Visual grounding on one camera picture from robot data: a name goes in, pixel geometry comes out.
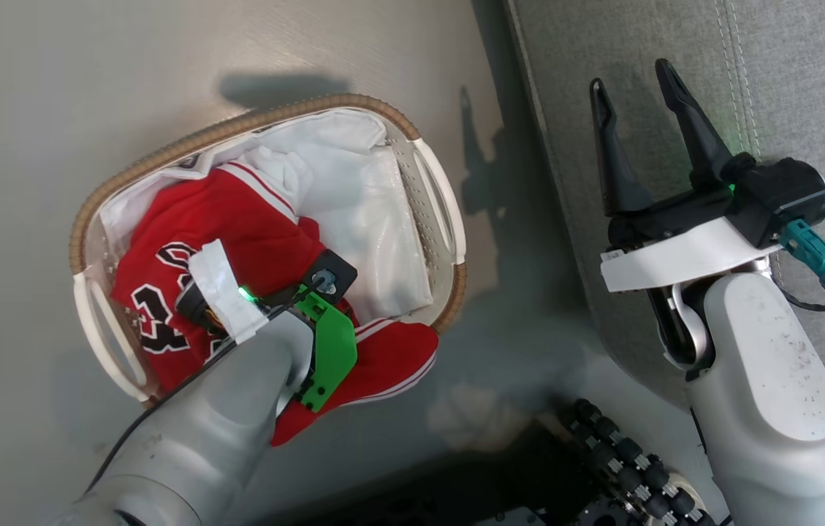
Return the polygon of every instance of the white stripe trim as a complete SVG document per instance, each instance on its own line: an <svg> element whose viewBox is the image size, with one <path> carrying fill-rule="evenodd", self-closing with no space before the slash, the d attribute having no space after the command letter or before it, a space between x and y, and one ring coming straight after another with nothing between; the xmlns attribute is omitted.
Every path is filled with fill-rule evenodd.
<svg viewBox="0 0 825 526"><path fill-rule="evenodd" d="M274 194L270 193L262 184L259 184L258 180L253 180L253 176L247 173L245 170L239 169L239 167L235 167L234 164L221 164L221 166L216 167L216 169L222 169L227 173L231 174L232 176L236 177L237 179L241 180L246 186L251 187L251 190L256 192L262 200L269 203L269 206L274 207L279 213L283 216L288 217L292 223L298 224L298 220L295 218L295 214L292 213L292 210L289 209L289 206L292 206L289 203L289 206L286 206L286 203L281 200L280 197L274 196ZM266 186L270 186L269 183L266 183L265 179L259 179L266 184Z"/></svg>
<svg viewBox="0 0 825 526"><path fill-rule="evenodd" d="M383 320L385 323L381 323L379 325L374 325L369 327L369 329L365 330L362 334L357 335L357 343L361 343L363 340L368 339L370 336L380 332L380 330L386 329L386 327L391 326L395 323L395 320L386 319Z"/></svg>
<svg viewBox="0 0 825 526"><path fill-rule="evenodd" d="M354 334L356 336L360 336L361 333L364 332L365 330L370 329L370 327L375 326L378 323L383 323L386 320L388 320L388 319L374 319L372 321L368 321L368 322L365 323L365 325L359 326L356 329L354 329Z"/></svg>
<svg viewBox="0 0 825 526"><path fill-rule="evenodd" d="M419 370L409 376L406 380L403 380L399 384L386 389L385 392L379 392L375 395L370 395L366 397L360 397L359 399L353 400L353 402L345 403L344 405L352 405L356 403L367 403L367 402L375 402L376 400L386 400L388 397L394 397L398 394L402 394L407 392L412 387L415 387L416 384L419 383L419 380L422 380L425 377L425 374L432 370L432 366L435 365L435 356L437 353L433 354L432 357L428 359L428 362L425 365L421 366Z"/></svg>

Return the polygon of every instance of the jersey number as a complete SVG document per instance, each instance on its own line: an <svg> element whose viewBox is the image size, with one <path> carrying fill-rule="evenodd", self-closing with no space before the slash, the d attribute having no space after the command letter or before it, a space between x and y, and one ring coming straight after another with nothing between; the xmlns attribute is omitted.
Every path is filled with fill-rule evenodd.
<svg viewBox="0 0 825 526"><path fill-rule="evenodd" d="M182 351L189 348L188 340L168 323L172 311L165 305L162 290L151 284L132 291L132 302L139 311L140 339L142 347L154 355L165 351Z"/></svg>

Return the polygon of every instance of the basket handle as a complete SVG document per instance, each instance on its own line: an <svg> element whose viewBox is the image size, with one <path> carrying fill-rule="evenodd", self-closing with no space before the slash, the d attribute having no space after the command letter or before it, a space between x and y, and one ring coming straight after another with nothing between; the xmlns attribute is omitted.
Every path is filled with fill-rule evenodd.
<svg viewBox="0 0 825 526"><path fill-rule="evenodd" d="M101 310L104 322L117 340L117 344L121 347L123 356L126 357L129 364L129 369L132 370L132 376L127 373L121 360L110 348L102 331L97 312L94 310L95 304ZM88 336L88 343L91 344L91 349L94 350L94 356L97 357L98 362L101 362L101 366L104 367L107 375L119 386L119 389L122 389L129 396L135 397L139 402L148 400L150 395L145 392L145 369L142 368L142 363L139 357L136 357L134 347L132 347L129 338L119 325L119 320L117 320L110 302L107 301L104 290L95 280L85 276L84 272L75 274L75 307L77 308L77 315L81 319L81 327L84 327L84 333Z"/></svg>
<svg viewBox="0 0 825 526"><path fill-rule="evenodd" d="M413 140L412 145L416 150L413 159L419 165L422 176L425 176L429 180L428 182L431 183L425 186L426 190L429 190L428 196L435 201L435 196L432 195L431 191L431 187L433 187L438 189L441 197L441 202L432 202L432 206L440 216L441 235L445 237L445 246L448 247L455 258L455 264L461 265L465 262L468 244L465 241L465 224L461 219L461 210L458 207L455 191L452 190L452 184L448 181L445 169L441 167L441 163L438 162L438 157L435 157L432 148L421 137Z"/></svg>

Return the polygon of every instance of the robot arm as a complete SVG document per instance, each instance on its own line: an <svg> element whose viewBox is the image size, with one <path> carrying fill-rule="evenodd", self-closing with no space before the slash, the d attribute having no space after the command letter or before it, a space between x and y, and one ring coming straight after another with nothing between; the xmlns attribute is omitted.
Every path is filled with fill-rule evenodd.
<svg viewBox="0 0 825 526"><path fill-rule="evenodd" d="M793 159L760 167L748 153L731 156L672 65L657 61L656 74L682 127L692 190L653 202L594 80L612 244L601 274L612 292L648 293L735 522L825 524L825 367L767 272L790 224L824 219L824 180Z"/></svg>
<svg viewBox="0 0 825 526"><path fill-rule="evenodd" d="M293 314L276 317L136 427L98 482L49 524L221 522L269 449L278 401L312 340Z"/></svg>

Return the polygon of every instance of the gray floor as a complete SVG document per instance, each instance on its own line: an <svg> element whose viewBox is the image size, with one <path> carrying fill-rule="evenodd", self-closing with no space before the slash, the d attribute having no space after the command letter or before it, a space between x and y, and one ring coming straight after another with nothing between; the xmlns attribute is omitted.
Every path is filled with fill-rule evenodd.
<svg viewBox="0 0 825 526"><path fill-rule="evenodd" d="M579 394L723 513L688 416L605 359L590 328L497 4L0 0L0 523L78 496L139 413L75 317L67 238L82 200L244 107L339 91L399 107L438 154L465 212L468 299L416 389L273 450L229 522L497 449Z"/></svg>

